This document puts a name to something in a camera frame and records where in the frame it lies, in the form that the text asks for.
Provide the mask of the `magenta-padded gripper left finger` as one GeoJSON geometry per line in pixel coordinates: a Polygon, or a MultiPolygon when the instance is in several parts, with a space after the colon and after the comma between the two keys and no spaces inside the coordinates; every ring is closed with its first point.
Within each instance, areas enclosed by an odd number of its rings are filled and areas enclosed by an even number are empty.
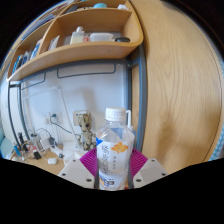
{"type": "Polygon", "coordinates": [[[92,149],[80,159],[70,160],[58,176],[81,187],[97,189],[97,151],[92,149]]]}

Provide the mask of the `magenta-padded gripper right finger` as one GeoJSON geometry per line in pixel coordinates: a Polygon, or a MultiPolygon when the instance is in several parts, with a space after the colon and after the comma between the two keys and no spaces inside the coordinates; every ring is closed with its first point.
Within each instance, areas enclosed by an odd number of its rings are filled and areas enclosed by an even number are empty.
{"type": "Polygon", "coordinates": [[[148,159],[136,149],[132,151],[128,173],[129,189],[143,187],[167,175],[167,171],[155,158],[148,159]]]}

